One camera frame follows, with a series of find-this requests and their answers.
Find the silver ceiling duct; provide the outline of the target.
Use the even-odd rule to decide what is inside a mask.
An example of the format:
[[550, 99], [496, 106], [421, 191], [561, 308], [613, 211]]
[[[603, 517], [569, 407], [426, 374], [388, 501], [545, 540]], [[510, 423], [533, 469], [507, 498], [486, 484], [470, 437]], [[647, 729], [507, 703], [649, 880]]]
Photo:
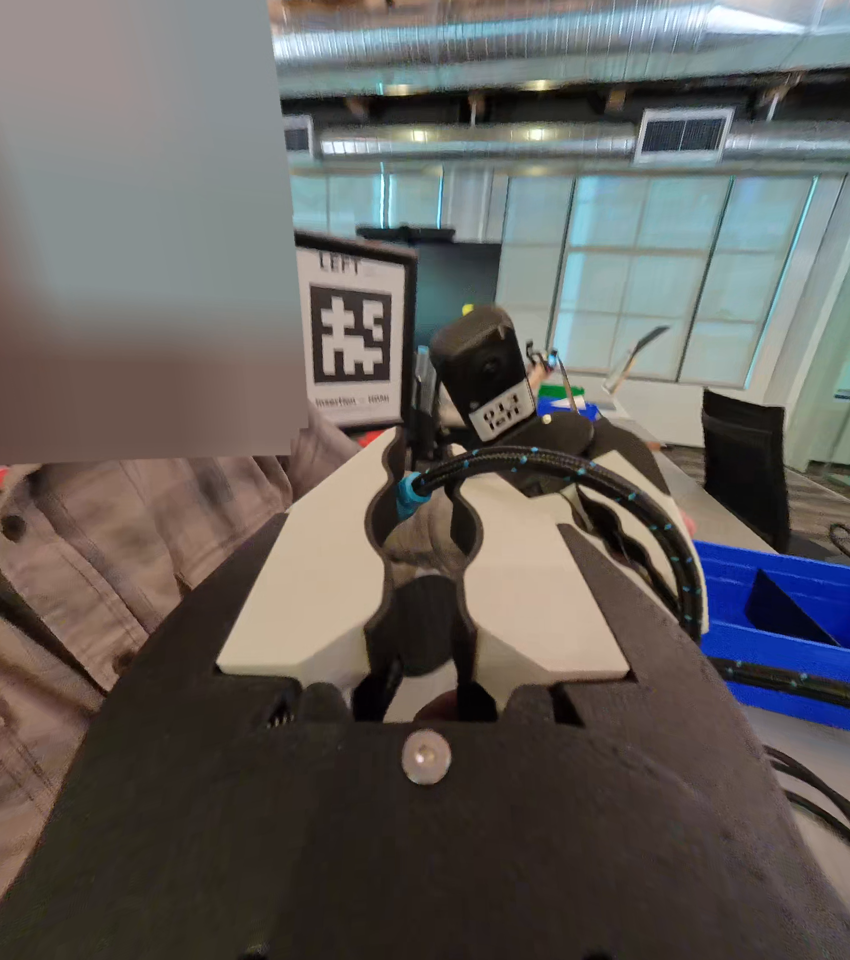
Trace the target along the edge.
[[[628, 123], [328, 128], [327, 162], [633, 162]], [[733, 122], [721, 162], [850, 164], [850, 122]]]
[[430, 2], [286, 14], [272, 26], [287, 71], [631, 55], [691, 56], [816, 42], [850, 53], [850, 2]]

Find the green box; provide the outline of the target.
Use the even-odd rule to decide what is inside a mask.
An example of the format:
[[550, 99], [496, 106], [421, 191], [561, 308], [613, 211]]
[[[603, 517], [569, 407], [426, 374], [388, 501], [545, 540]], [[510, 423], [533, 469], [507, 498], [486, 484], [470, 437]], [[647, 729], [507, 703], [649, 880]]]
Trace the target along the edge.
[[596, 422], [604, 414], [599, 404], [589, 401], [582, 393], [574, 393], [571, 397], [540, 393], [537, 399], [537, 413], [540, 417], [568, 413], [575, 408], [577, 412], [590, 422]]

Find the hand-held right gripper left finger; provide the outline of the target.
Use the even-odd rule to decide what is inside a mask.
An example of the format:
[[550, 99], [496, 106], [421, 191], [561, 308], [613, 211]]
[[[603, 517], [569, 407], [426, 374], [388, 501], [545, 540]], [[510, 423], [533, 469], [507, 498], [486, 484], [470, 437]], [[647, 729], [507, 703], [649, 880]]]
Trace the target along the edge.
[[393, 451], [404, 459], [403, 436], [379, 436], [286, 511], [218, 654], [223, 674], [339, 689], [369, 674], [363, 630], [383, 599], [385, 562], [367, 521], [393, 485]]

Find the white ceiling vent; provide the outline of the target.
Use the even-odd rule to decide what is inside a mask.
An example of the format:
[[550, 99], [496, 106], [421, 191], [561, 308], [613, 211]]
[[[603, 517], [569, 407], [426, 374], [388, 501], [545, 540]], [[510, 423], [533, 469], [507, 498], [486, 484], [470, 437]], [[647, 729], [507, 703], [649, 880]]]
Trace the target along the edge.
[[721, 162], [735, 118], [731, 106], [646, 109], [633, 163], [640, 166], [713, 166]]

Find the black desk lamp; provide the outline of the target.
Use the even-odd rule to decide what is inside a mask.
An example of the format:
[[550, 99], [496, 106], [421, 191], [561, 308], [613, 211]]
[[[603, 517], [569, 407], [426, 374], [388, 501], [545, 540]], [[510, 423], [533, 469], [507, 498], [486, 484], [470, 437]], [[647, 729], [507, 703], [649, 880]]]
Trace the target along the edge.
[[602, 390], [608, 397], [613, 398], [616, 396], [618, 391], [621, 390], [623, 383], [631, 375], [640, 355], [670, 330], [671, 327], [669, 325], [659, 324], [634, 342], [623, 354], [621, 359], [612, 366], [602, 383]]

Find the black blue-bin divider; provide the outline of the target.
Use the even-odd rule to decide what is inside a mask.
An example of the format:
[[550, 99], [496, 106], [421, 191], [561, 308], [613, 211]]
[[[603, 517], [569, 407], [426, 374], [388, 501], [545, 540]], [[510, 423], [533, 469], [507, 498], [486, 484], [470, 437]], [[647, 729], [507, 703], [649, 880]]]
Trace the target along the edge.
[[803, 642], [840, 648], [839, 642], [804, 611], [766, 570], [758, 569], [744, 605], [755, 630]]

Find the person's plaid shirt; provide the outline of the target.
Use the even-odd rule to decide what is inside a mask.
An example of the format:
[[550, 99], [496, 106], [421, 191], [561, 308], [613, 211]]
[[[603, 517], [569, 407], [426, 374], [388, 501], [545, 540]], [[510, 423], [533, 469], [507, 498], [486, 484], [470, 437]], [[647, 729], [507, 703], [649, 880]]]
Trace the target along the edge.
[[170, 613], [359, 452], [315, 409], [285, 455], [12, 466], [0, 484], [0, 897], [103, 699]]

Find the blue plastic bin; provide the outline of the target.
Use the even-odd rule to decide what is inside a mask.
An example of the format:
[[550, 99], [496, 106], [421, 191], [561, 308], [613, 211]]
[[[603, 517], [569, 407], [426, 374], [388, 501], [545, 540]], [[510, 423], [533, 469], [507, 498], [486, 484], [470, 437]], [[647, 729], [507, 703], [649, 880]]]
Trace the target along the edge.
[[[744, 705], [850, 732], [850, 566], [723, 544], [695, 544], [709, 630], [702, 652]], [[840, 648], [755, 630], [744, 616], [757, 570], [767, 573]]]

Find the black monitor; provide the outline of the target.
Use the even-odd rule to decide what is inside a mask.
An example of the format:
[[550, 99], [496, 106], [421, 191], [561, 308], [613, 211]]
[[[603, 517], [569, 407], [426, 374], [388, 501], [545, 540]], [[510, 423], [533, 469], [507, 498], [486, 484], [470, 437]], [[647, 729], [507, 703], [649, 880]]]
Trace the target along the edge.
[[464, 306], [488, 306], [496, 301], [501, 242], [460, 241], [450, 227], [408, 224], [362, 224], [356, 234], [366, 241], [405, 246], [416, 252], [416, 348], [427, 348], [439, 330], [463, 314]]

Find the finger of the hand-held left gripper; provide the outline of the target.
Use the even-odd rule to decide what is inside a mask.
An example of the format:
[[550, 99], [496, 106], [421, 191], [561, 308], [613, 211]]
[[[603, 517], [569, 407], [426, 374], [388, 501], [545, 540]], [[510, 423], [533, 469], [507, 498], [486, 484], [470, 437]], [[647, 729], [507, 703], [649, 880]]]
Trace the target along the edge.
[[452, 503], [428, 503], [389, 533], [387, 562], [393, 580], [462, 577], [467, 557], [452, 537], [452, 519]]
[[[701, 610], [697, 630], [697, 641], [700, 642], [709, 630], [704, 571], [689, 522], [672, 496], [654, 454], [641, 438], [627, 429], [595, 428], [585, 458], [644, 492], [666, 517], [670, 532], [680, 537], [689, 549], [692, 562], [686, 568], [694, 570], [697, 578], [692, 585], [692, 594]], [[573, 507], [575, 524], [586, 538], [661, 609], [668, 611], [681, 627], [687, 627], [688, 621], [675, 606], [683, 593], [682, 587], [674, 579], [667, 553], [647, 525], [610, 495], [587, 487], [569, 487], [568, 501]]]

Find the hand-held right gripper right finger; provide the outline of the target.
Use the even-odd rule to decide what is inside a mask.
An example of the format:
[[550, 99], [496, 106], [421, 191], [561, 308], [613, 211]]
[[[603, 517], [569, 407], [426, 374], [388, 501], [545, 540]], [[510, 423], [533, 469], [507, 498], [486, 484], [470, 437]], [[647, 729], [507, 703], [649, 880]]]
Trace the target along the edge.
[[573, 525], [571, 505], [528, 498], [501, 477], [468, 478], [459, 496], [480, 532], [463, 576], [476, 682], [513, 691], [625, 678], [629, 664], [559, 529]]

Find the black high-back chair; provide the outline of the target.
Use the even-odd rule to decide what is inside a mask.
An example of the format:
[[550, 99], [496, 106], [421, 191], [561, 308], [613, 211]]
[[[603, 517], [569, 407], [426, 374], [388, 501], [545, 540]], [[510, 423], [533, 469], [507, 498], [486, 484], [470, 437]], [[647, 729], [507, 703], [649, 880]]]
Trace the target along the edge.
[[786, 410], [705, 390], [704, 488], [765, 544], [791, 552]]

